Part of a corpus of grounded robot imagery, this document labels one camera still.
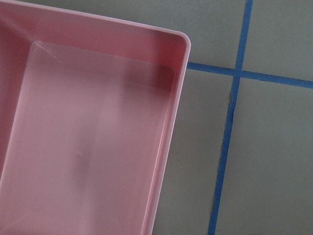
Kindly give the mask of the pink plastic bin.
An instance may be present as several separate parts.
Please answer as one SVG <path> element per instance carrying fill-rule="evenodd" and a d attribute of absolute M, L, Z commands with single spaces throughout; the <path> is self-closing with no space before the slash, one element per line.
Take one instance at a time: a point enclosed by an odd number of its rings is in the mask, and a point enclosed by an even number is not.
<path fill-rule="evenodd" d="M 0 3 L 0 232 L 150 235 L 191 42 Z"/>

